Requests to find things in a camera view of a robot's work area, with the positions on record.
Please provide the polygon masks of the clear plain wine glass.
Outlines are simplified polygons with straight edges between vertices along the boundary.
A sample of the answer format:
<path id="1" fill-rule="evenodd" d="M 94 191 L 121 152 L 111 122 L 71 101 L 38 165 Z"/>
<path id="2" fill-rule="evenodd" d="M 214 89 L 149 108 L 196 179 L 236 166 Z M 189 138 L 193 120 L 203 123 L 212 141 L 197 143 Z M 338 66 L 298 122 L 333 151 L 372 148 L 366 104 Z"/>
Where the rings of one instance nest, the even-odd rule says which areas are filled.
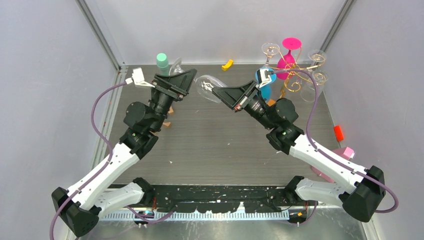
<path id="1" fill-rule="evenodd" d="M 184 70 L 181 67 L 182 65 L 182 59 L 178 58 L 169 68 L 169 75 L 176 75 L 178 73 L 183 73 Z M 197 77 L 195 80 L 195 87 L 197 92 L 200 94 L 201 97 L 212 101 L 214 103 L 220 104 L 222 101 L 213 94 L 212 90 L 215 87 L 227 87 L 227 85 L 222 82 L 220 79 L 218 79 L 215 76 L 212 75 L 201 75 Z"/>

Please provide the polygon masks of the blue wine glass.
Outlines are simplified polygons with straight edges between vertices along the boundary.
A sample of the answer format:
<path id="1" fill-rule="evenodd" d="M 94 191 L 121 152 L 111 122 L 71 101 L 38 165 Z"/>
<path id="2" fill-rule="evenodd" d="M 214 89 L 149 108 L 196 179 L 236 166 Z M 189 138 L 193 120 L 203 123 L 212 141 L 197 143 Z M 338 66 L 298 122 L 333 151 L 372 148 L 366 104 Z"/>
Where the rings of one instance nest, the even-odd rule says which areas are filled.
<path id="1" fill-rule="evenodd" d="M 255 73 L 255 80 L 257 82 L 257 87 L 258 87 L 258 89 L 260 91 L 260 95 L 262 96 L 262 98 L 265 101 L 268 101 L 268 100 L 271 99 L 271 95 L 272 95 L 271 84 L 275 82 L 275 80 L 277 78 L 277 75 L 275 74 L 275 72 L 274 72 L 274 70 L 272 68 L 269 68 L 269 67 L 262 67 L 262 68 L 268 68 L 270 71 L 273 71 L 273 75 L 271 76 L 272 77 L 272 82 L 270 84 L 262 87 L 262 88 L 259 88 L 258 78 L 257 78 L 257 72 Z"/>

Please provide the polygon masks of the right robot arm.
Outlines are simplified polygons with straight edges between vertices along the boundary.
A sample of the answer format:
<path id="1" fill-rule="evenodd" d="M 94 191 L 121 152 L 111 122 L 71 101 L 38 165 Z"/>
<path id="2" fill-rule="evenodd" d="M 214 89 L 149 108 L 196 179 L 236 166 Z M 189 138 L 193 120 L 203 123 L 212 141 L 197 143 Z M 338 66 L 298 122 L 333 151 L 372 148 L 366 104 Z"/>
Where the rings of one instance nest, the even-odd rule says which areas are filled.
<path id="1" fill-rule="evenodd" d="M 298 114 L 292 101 L 280 98 L 268 105 L 253 80 L 242 86 L 214 87 L 212 93 L 233 111 L 246 111 L 269 130 L 266 138 L 275 150 L 304 161 L 332 179 L 333 182 L 317 182 L 295 176 L 286 186 L 288 203 L 323 202 L 343 208 L 358 221 L 371 220 L 386 195 L 380 168 L 355 164 L 308 137 L 294 125 Z"/>

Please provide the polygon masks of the clear patterned wine glass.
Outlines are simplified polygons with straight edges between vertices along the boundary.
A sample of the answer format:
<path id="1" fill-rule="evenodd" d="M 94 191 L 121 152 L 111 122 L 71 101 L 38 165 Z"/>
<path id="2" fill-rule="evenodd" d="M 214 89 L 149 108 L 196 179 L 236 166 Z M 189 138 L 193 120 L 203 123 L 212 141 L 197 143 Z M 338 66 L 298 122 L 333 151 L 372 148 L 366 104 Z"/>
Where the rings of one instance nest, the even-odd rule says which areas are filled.
<path id="1" fill-rule="evenodd" d="M 317 89 L 317 95 L 320 96 L 322 93 L 326 82 L 328 81 L 329 77 L 326 71 L 317 69 L 313 72 L 311 72 L 311 75 L 315 81 L 315 84 L 309 79 L 309 77 L 306 75 L 307 80 L 304 80 L 302 82 L 302 87 L 300 89 L 300 96 L 301 98 L 306 102 L 314 102 L 316 97 L 315 88 Z"/>

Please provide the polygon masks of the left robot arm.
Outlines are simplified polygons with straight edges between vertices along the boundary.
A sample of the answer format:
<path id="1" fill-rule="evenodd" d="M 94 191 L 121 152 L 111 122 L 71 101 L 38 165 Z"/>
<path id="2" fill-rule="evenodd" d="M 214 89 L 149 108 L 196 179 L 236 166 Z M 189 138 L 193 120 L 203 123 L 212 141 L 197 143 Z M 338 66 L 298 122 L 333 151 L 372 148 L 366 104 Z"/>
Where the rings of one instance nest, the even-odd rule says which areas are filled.
<path id="1" fill-rule="evenodd" d="M 123 120 L 127 130 L 117 144 L 107 144 L 106 158 L 75 184 L 58 187 L 51 194 L 54 218 L 62 219 L 76 237 L 88 234 L 111 212 L 133 204 L 148 207 L 153 202 L 152 187 L 141 179 L 111 192 L 107 188 L 152 150 L 172 104 L 188 95 L 196 74 L 196 69 L 175 75 L 156 74 L 147 82 L 142 69 L 136 68 L 124 81 L 125 85 L 149 88 L 148 104 L 131 103 Z"/>

